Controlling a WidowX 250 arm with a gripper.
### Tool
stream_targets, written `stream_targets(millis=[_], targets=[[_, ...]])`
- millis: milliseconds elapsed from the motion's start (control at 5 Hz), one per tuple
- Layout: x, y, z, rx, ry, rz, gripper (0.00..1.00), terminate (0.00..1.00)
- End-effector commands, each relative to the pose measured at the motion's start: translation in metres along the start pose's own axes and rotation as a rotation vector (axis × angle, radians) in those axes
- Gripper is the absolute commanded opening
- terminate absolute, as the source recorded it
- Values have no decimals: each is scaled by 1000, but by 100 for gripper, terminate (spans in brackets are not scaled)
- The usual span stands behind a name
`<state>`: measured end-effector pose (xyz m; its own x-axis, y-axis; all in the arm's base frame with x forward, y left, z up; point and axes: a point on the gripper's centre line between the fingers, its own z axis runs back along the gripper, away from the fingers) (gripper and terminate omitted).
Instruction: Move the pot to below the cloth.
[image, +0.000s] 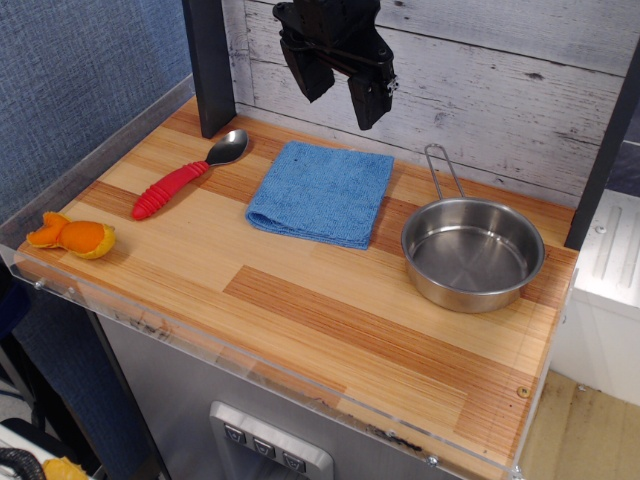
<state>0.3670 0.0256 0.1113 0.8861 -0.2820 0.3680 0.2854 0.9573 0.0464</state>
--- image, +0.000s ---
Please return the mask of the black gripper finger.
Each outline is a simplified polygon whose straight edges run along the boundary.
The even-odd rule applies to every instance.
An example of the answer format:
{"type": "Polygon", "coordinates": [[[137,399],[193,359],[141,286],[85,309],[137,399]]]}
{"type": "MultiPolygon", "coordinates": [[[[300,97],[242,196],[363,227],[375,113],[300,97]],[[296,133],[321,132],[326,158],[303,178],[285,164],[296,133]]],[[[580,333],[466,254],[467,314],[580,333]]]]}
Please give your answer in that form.
{"type": "Polygon", "coordinates": [[[284,40],[280,41],[287,66],[306,99],[313,103],[334,86],[333,70],[321,62],[314,53],[296,50],[284,40]]]}
{"type": "Polygon", "coordinates": [[[354,75],[348,79],[348,86],[360,130],[370,130],[391,110],[392,93],[384,81],[354,75]]]}

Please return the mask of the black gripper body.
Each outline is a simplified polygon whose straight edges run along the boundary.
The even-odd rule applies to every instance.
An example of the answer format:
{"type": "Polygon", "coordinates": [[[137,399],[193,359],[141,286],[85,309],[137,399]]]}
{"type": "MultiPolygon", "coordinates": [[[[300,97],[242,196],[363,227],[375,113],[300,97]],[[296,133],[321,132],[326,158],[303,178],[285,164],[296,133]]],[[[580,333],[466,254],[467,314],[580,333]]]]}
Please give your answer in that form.
{"type": "Polygon", "coordinates": [[[378,1],[281,1],[273,16],[281,23],[280,41],[305,50],[347,76],[367,76],[396,88],[394,55],[376,29],[378,1]]]}

